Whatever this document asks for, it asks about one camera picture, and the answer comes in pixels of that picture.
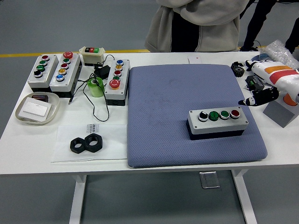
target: person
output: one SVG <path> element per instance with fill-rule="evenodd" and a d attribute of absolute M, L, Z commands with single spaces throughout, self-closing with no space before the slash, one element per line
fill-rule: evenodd
<path fill-rule="evenodd" d="M 249 0 L 245 10 L 240 14 L 240 19 L 243 17 L 245 11 L 250 7 L 250 5 L 255 0 Z M 259 0 L 253 16 L 247 27 L 247 34 L 243 46 L 240 51 L 258 51 L 253 47 L 254 40 L 256 39 L 258 33 L 261 31 L 263 22 L 267 19 L 267 14 L 271 11 L 272 7 L 275 5 L 277 0 Z"/>
<path fill-rule="evenodd" d="M 285 48 L 287 48 L 292 54 L 298 45 L 299 45 L 299 18 L 296 19 L 290 37 L 285 42 Z"/>
<path fill-rule="evenodd" d="M 239 15 L 249 0 L 156 0 L 145 47 L 150 52 L 237 49 Z"/>

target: person's legs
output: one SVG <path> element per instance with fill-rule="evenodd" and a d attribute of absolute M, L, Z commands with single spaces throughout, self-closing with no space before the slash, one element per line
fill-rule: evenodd
<path fill-rule="evenodd" d="M 253 41 L 256 39 L 258 33 L 262 29 L 263 22 L 267 19 L 266 15 L 271 11 L 275 5 L 276 0 L 259 0 L 252 19 L 250 20 L 247 28 L 247 35 L 241 51 L 252 50 Z"/>
<path fill-rule="evenodd" d="M 297 18 L 295 21 L 291 35 L 285 43 L 285 48 L 287 48 L 291 53 L 293 53 L 295 48 L 298 45 L 299 45 L 299 18 Z"/>
<path fill-rule="evenodd" d="M 199 26 L 173 13 L 171 52 L 194 52 L 199 42 Z"/>
<path fill-rule="evenodd" d="M 247 6 L 245 7 L 244 11 L 241 12 L 240 14 L 240 19 L 243 17 L 244 13 L 246 12 L 246 10 L 251 6 L 251 4 L 254 2 L 255 0 L 249 0 Z"/>

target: white hoodie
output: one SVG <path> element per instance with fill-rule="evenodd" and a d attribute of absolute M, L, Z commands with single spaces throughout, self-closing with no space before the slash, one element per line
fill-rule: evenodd
<path fill-rule="evenodd" d="M 239 41 L 239 15 L 249 0 L 156 0 L 160 5 L 152 19 L 145 47 L 150 52 L 171 51 L 173 12 L 199 25 L 196 52 L 232 51 Z"/>

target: white tray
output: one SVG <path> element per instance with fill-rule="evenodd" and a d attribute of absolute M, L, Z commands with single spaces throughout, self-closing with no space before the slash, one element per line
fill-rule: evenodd
<path fill-rule="evenodd" d="M 24 102 L 26 101 L 26 98 L 27 97 L 32 97 L 33 95 L 47 95 L 48 98 L 49 98 L 48 103 L 52 104 L 52 106 L 50 108 L 50 111 L 49 111 L 49 114 L 47 116 L 47 119 L 44 120 L 44 121 L 33 121 L 33 120 L 30 120 L 30 119 L 21 118 L 19 116 L 19 113 L 21 111 L 21 108 L 24 105 Z M 51 121 L 54 118 L 58 107 L 59 107 L 59 97 L 56 94 L 51 93 L 51 92 L 33 92 L 33 93 L 27 95 L 26 97 L 24 97 L 24 99 L 19 104 L 18 108 L 15 110 L 15 116 L 18 120 L 20 120 L 21 122 L 24 122 L 26 124 L 44 125 L 44 124 L 48 123 L 49 121 Z"/>

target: black hex nut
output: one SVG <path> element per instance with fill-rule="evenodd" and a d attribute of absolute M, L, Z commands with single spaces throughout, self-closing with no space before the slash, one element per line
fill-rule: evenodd
<path fill-rule="evenodd" d="M 90 145 L 91 142 L 96 141 L 95 145 Z M 95 153 L 103 148 L 103 140 L 102 137 L 98 134 L 90 134 L 84 139 L 84 148 L 85 150 Z"/>
<path fill-rule="evenodd" d="M 71 141 L 70 145 L 71 151 L 74 153 L 81 153 L 85 150 L 84 148 L 84 140 L 82 138 L 75 138 Z"/>

